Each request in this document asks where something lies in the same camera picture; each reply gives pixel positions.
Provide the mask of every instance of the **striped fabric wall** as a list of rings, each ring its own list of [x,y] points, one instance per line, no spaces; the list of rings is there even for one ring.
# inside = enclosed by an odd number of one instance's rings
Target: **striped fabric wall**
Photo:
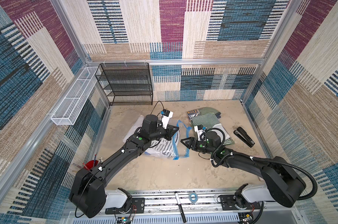
[[[310,222],[338,223],[338,0],[302,1],[245,106],[271,156],[314,175]]]
[[[239,100],[257,65],[150,66],[154,101]]]
[[[81,66],[49,0],[0,0],[0,176]]]
[[[0,0],[0,177],[82,66],[50,0]],[[1,223],[58,223],[105,111],[98,90],[53,125],[0,205]]]
[[[288,2],[63,0],[62,4],[88,56],[104,61],[262,57]],[[220,66],[152,66],[154,100],[239,99],[253,74],[239,70],[256,65],[236,67],[227,72]]]
[[[0,224],[59,223],[79,168],[89,158],[105,104],[94,88],[72,126],[52,125],[0,205]]]

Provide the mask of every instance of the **black marker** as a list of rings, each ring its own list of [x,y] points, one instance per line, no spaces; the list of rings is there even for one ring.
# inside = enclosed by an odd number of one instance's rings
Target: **black marker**
[[[181,217],[183,218],[183,222],[185,223],[185,222],[187,222],[187,219],[185,218],[183,208],[182,208],[181,203],[180,203],[180,198],[179,198],[178,192],[175,192],[175,197],[176,197],[176,201],[178,202],[178,205],[179,205]]]

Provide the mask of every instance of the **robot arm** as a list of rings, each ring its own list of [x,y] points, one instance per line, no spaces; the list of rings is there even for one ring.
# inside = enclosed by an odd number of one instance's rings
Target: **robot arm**
[[[225,148],[221,146],[220,137],[214,131],[206,133],[206,141],[198,141],[195,137],[189,137],[182,139],[181,143],[194,151],[214,154],[212,160],[216,162],[217,166],[242,169],[262,177],[267,185],[267,188],[262,190],[267,191],[268,189],[269,191],[268,197],[263,201],[274,199],[279,204],[290,208],[297,200],[308,199],[317,192],[315,179],[305,170],[288,164],[286,160],[279,156],[273,159],[256,158]],[[293,168],[307,175],[312,181],[313,189],[308,195],[300,197],[306,188],[306,183]]]
[[[155,115],[147,115],[139,132],[131,135],[126,143],[116,153],[103,163],[90,169],[82,168],[76,174],[69,195],[70,201],[75,204],[87,217],[95,216],[106,203],[105,186],[130,161],[142,155],[153,140],[165,138],[171,140],[179,130],[178,127],[166,123],[166,128]],[[111,192],[113,195],[125,194],[121,197],[122,209],[127,211],[130,206],[131,195],[123,189]]]

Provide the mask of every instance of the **red cup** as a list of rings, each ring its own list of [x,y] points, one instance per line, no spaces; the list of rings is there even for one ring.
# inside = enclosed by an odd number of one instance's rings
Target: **red cup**
[[[98,160],[96,160],[96,163],[95,163],[95,165],[93,165],[93,160],[91,160],[91,161],[89,161],[88,163],[86,163],[86,165],[84,166],[84,168],[86,169],[86,170],[90,170],[90,169],[92,169],[94,166],[96,166],[96,165],[98,165]]]

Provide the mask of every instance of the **vent grille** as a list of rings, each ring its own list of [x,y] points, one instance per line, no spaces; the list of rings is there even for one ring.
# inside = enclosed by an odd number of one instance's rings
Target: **vent grille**
[[[238,222],[237,213],[220,214],[186,214],[187,223],[227,223]],[[141,215],[134,217],[133,224],[152,223],[152,224],[179,224],[183,223],[181,215]],[[75,219],[73,224],[116,224],[114,217],[99,218],[80,218]]]

